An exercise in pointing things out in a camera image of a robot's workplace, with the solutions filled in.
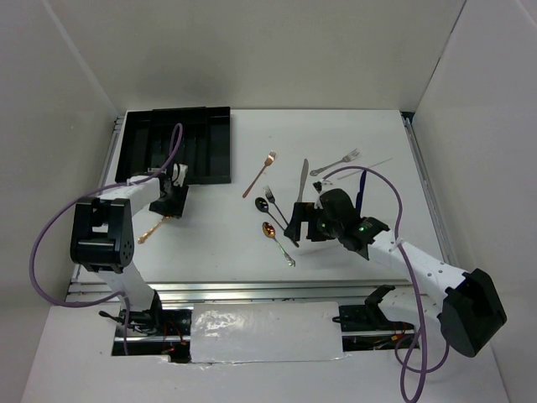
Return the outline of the rainbow iridescent ornate spoon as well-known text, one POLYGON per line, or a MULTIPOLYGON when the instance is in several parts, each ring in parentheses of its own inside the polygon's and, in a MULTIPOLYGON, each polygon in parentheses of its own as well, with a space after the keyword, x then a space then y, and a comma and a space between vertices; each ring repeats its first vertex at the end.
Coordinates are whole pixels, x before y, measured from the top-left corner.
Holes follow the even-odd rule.
POLYGON ((284 249, 284 247, 281 245, 281 243, 276 238, 276 231, 274 227, 269 222, 263 222, 262 223, 262 230, 263 234, 267 237, 272 239, 276 245, 278 246, 279 250, 281 251, 282 255, 287 261, 288 266, 295 267, 296 263, 295 260, 287 253, 287 251, 284 249))

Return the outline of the silver ornate table knife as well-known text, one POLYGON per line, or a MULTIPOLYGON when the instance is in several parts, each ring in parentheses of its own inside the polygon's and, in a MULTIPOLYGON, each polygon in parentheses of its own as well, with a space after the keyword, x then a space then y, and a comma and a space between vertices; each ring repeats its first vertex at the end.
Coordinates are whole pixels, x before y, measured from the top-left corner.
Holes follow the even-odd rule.
POLYGON ((309 174, 309 161, 307 159, 304 159, 301 172, 300 172, 300 184, 299 184, 298 196, 296 199, 297 202, 303 201, 303 194, 304 194, 304 189, 305 189, 305 184, 307 182, 308 174, 309 174))

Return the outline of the gold ornate spoon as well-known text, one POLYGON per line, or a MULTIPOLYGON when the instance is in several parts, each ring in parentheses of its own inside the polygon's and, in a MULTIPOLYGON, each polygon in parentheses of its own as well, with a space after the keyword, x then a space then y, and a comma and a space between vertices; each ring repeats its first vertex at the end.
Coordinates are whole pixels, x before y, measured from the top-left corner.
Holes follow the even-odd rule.
POLYGON ((162 217, 156 224, 138 238, 138 244, 144 244, 147 239, 168 220, 169 217, 162 217))

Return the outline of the copper rose gold fork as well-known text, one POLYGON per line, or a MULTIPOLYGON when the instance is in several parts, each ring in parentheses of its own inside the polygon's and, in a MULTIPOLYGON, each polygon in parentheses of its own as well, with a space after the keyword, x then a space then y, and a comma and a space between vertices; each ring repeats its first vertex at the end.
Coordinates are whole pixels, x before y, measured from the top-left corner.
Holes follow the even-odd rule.
POLYGON ((263 162, 263 166, 262 168, 260 169, 260 171, 257 173, 257 175, 255 176, 255 178, 253 179, 253 181, 251 182, 251 184, 248 186, 248 188, 245 190, 245 192, 242 194, 242 198, 246 198, 249 193, 251 192, 251 190, 254 188, 254 186, 256 185, 256 183, 258 182, 259 178, 261 177, 261 175, 264 173, 264 171, 266 171, 266 169, 271 166, 271 164, 275 161, 277 157, 277 153, 275 151, 270 151, 268 153, 268 156, 267 158, 265 159, 265 161, 263 162))

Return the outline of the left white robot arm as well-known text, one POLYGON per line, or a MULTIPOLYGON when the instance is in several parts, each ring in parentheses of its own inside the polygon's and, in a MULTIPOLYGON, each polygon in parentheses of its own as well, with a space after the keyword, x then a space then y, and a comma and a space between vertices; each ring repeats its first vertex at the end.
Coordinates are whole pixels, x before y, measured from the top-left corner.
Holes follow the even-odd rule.
POLYGON ((139 273, 133 256, 133 216, 147 207, 162 217, 182 216, 188 167, 174 164, 151 179, 138 175, 128 186, 85 196, 75 204, 70 257, 97 275, 130 306, 128 325, 148 335, 162 331, 166 315, 156 290, 139 273))

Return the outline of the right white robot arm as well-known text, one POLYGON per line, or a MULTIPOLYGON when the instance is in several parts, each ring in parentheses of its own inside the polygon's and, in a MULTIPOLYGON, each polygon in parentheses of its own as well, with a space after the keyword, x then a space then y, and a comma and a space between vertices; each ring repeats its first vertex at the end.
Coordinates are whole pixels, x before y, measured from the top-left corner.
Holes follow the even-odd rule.
POLYGON ((345 249, 380 264, 410 280, 413 269, 418 287, 440 305, 440 331, 461 355, 473 358, 506 323, 507 315, 491 276, 446 264, 395 236, 375 217, 362 217, 350 196, 336 188, 315 202, 294 203, 284 236, 300 241, 301 224, 308 224, 312 242, 336 239, 345 249))

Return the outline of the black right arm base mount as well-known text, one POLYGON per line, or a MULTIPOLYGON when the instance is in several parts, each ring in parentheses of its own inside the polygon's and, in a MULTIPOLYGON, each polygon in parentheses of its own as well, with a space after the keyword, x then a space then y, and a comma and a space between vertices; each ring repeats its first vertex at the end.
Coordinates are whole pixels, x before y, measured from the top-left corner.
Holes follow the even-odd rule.
POLYGON ((403 322, 391 322, 381 312, 379 304, 395 287, 381 285, 361 305, 339 306, 339 315, 332 318, 343 332, 398 331, 406 330, 403 322))

